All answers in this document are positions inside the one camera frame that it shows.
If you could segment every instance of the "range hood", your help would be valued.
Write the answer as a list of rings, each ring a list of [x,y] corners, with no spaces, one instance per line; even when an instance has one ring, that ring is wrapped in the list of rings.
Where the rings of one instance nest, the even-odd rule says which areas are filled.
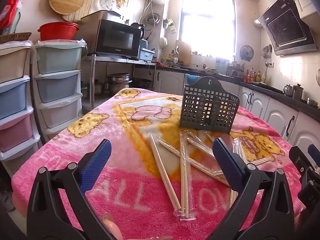
[[[317,50],[311,30],[300,19],[294,0],[276,0],[258,21],[278,56]]]

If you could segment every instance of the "window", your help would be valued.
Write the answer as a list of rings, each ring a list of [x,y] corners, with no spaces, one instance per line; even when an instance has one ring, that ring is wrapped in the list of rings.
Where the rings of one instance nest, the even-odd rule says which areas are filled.
[[[183,0],[179,39],[203,56],[230,59],[236,46],[234,0]]]

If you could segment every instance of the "metal jug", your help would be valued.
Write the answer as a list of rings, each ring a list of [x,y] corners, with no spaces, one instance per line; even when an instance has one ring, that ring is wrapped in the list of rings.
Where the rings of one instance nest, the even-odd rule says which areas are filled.
[[[283,88],[283,92],[287,97],[292,97],[293,87],[289,85],[285,85]]]
[[[297,86],[293,86],[292,90],[293,90],[292,98],[300,101],[303,93],[303,88],[301,87],[301,85],[297,84]]]

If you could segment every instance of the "white cabinet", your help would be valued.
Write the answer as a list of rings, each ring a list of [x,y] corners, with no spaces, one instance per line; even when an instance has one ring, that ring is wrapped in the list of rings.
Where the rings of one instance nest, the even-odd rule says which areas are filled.
[[[245,87],[240,87],[239,94],[238,94],[238,97],[240,99],[240,106],[248,109],[248,106],[249,106],[248,102],[251,94],[252,94],[252,90]]]
[[[289,138],[292,146],[298,146],[300,150],[308,157],[309,161],[315,166],[315,162],[308,154],[308,146],[314,144],[320,149],[320,123],[299,112],[296,124]]]
[[[182,95],[184,74],[158,70],[156,73],[156,92]]]
[[[287,141],[297,121],[298,113],[279,101],[270,98],[263,120]]]
[[[300,18],[316,33],[320,33],[320,15],[311,0],[294,0],[296,2]]]
[[[269,99],[270,97],[253,90],[249,98],[248,110],[256,117],[263,119],[268,107]]]
[[[222,85],[223,89],[226,91],[226,92],[229,92],[229,93],[232,93],[236,96],[238,96],[239,94],[239,89],[240,89],[240,86],[239,85],[236,85],[236,84],[233,84],[233,83],[229,83],[229,82],[225,82],[225,81],[220,81],[220,84]]]

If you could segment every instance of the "pink blanket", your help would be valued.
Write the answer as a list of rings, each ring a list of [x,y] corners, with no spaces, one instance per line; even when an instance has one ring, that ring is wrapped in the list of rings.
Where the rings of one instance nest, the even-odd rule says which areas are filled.
[[[93,190],[86,193],[96,213],[112,213],[125,239],[173,236],[173,239],[205,239],[221,221],[229,207],[230,188],[192,168],[196,220],[182,222],[173,215],[173,207],[157,169],[148,133],[161,136],[179,149],[181,96],[143,89],[124,89],[82,119],[71,125],[38,150],[14,175],[12,187],[23,205],[28,205],[31,187],[38,169],[63,169],[92,152],[102,139],[112,144],[112,155]],[[272,162],[259,167],[274,171],[281,167],[287,176],[295,213],[301,205],[299,174],[288,158],[290,145],[268,124],[239,107],[230,135],[212,133],[227,143],[240,138],[249,161],[266,156]],[[188,145],[190,156],[206,163],[204,155]],[[161,158],[180,199],[180,160],[159,147]],[[256,198],[257,208],[261,193]],[[65,195],[67,213],[74,226],[80,227]]]

